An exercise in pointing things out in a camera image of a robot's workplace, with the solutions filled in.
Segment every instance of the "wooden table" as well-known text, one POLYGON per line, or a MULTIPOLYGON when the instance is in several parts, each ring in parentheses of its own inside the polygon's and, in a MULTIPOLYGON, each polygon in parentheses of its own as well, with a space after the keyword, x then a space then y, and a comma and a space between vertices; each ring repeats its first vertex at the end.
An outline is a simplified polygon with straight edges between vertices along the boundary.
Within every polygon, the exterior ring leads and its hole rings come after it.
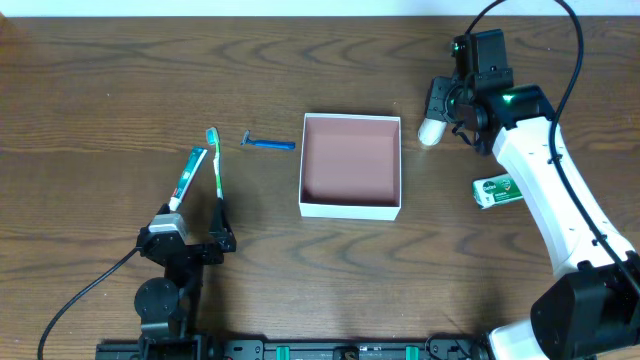
MULTIPOLYGON (((474 179, 503 169, 447 134, 416 132, 432 77, 469 18, 10 19, 0 37, 0 357, 33 359, 51 317, 124 256, 168 201, 205 129, 222 138, 238 251, 207 269, 199 326, 270 339, 425 338, 528 315, 554 282, 524 202, 478 210, 474 179), (395 222, 302 219, 305 112, 402 117, 403 208, 395 222)), ((640 247, 640 27, 583 18, 582 76, 563 134, 599 204, 640 247)), ((489 18, 519 84, 557 105, 575 61, 567 18, 489 18)), ((185 201, 201 238, 215 198, 209 161, 185 201)), ((133 297, 162 269, 134 257, 73 306, 47 359, 93 358, 135 339, 133 297)), ((605 356, 640 356, 640 348, 605 356)))

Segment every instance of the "white box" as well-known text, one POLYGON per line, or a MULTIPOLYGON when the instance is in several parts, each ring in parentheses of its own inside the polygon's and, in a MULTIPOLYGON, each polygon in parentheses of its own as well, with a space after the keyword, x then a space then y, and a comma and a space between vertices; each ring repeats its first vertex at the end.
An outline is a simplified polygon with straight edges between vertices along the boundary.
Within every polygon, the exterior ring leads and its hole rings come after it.
POLYGON ((395 220, 402 206, 400 118, 307 113, 300 214, 395 220))

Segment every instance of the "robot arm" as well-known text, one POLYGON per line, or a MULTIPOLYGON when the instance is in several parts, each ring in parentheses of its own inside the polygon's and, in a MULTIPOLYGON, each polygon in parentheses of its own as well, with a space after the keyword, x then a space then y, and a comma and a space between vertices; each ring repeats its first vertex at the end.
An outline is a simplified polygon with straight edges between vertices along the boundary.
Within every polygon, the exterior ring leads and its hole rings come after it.
MULTIPOLYGON (((495 140, 493 154, 518 184, 547 245, 553 275, 560 279, 578 271, 582 261, 600 267, 612 264, 613 260, 601 246, 593 245, 593 234, 549 162, 550 125, 546 118, 537 117, 519 121, 517 128, 511 130, 503 128, 495 140)), ((618 233, 591 195, 562 141, 560 127, 556 139, 562 167, 582 204, 607 235, 614 251, 626 260, 626 252, 633 251, 633 246, 618 233)))
MULTIPOLYGON (((548 161, 549 127, 550 122, 546 118, 537 117, 519 121, 517 128, 511 130, 503 128, 495 140, 493 154, 518 184, 518 188, 522 192, 525 202, 542 233, 556 279, 560 280, 567 274, 578 272, 582 266, 580 265, 581 263, 589 263, 599 269, 608 266, 610 269, 613 260, 601 246, 595 246, 592 243, 593 234, 562 186, 554 166, 548 161)), ((596 203, 569 156, 559 128, 557 129, 556 142, 559 153, 562 155, 563 169, 567 173, 582 204, 598 224, 601 231, 607 235, 609 245, 618 256, 623 260, 632 262, 627 253, 630 252, 629 256, 634 257, 633 246, 618 233, 596 203)), ((575 274, 572 277, 584 280, 582 275, 575 274)), ((558 284, 560 284, 559 287, 562 287, 566 285, 566 282, 559 282, 558 284)), ((630 323, 633 315, 628 315, 626 318, 613 319, 607 318, 604 314, 606 300, 603 301, 603 298, 616 295, 615 291, 607 291, 606 285, 582 292, 584 294, 587 291, 595 291, 599 293, 596 296, 564 299, 565 303, 574 301, 568 307, 563 305, 555 307, 552 310, 555 313, 541 310, 550 307, 548 303, 561 301, 563 297, 561 295, 568 297, 569 295, 581 293, 574 289, 575 286, 568 288, 574 291, 561 293, 553 291, 554 289, 552 288, 545 294, 532 309, 533 323, 531 319, 527 319, 492 331, 489 335, 489 344, 494 356, 498 360, 516 358, 546 359, 547 355, 545 355, 545 351, 541 349, 541 346, 545 347, 546 353, 553 354, 551 356, 554 356, 554 358, 557 355, 562 357, 564 356, 563 354, 567 353, 572 354, 571 357, 573 357, 576 355, 574 351, 594 354, 602 350, 611 349, 603 344, 602 338, 606 336, 613 338, 609 340, 610 344, 620 342, 622 343, 620 344, 621 346, 629 346, 637 343, 635 338, 637 330, 636 332, 632 331, 634 333, 633 339, 624 339, 624 331, 630 329, 625 329, 624 323, 630 323), (587 317, 591 317, 592 321, 587 321, 585 325, 581 321, 587 317), (594 324, 594 322, 602 322, 603 319, 617 324, 617 330, 604 330, 599 324, 594 324), (564 322, 566 326, 558 325, 557 323, 553 324, 554 322, 564 322), (539 328, 539 333, 544 334, 536 336, 534 326, 539 328), (595 333, 600 332, 601 336, 592 337, 589 334, 577 334, 577 330, 580 330, 579 328, 582 328, 583 331, 589 329, 595 333), (623 331, 623 334, 617 334, 618 331, 623 331), (551 339, 544 342, 542 338, 549 334, 551 339)))
POLYGON ((461 128, 475 133, 473 143, 466 136, 465 142, 480 154, 493 154, 514 178, 557 279, 534 303, 529 320, 489 334, 493 357, 575 359, 639 343, 640 258, 596 203, 558 127, 555 146, 562 169, 604 235, 594 241, 550 159, 550 120, 556 114, 544 93, 537 85, 514 87, 500 30, 456 37, 452 56, 453 76, 436 77, 431 84, 419 138, 436 144, 447 123, 455 125, 454 134, 461 128))

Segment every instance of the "toothpaste tube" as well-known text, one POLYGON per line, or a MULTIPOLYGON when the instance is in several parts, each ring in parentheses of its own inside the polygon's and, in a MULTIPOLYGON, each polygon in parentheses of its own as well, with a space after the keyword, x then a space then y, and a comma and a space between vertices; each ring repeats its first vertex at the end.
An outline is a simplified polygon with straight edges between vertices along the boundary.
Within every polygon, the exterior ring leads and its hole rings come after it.
POLYGON ((509 174, 473 182, 473 197, 480 209, 504 205, 522 199, 518 185, 509 174))
POLYGON ((207 155, 207 149, 194 147, 193 150, 191 150, 187 165, 185 165, 182 176, 180 176, 180 180, 178 180, 178 186, 176 186, 169 200, 169 209, 171 209, 171 211, 178 210, 178 207, 182 204, 182 199, 187 193, 187 189, 189 185, 191 185, 191 180, 193 180, 193 177, 196 175, 205 155, 207 155))

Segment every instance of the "green toothbrush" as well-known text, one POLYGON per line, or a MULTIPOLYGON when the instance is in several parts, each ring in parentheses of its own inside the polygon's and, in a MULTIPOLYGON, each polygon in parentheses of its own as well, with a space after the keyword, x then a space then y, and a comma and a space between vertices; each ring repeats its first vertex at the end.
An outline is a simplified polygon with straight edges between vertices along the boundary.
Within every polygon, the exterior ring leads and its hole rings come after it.
POLYGON ((216 193, 218 198, 222 199, 222 182, 220 181, 220 136, 218 136, 218 129, 213 127, 207 130, 207 142, 209 146, 216 146, 216 154, 213 156, 213 170, 216 173, 216 193))

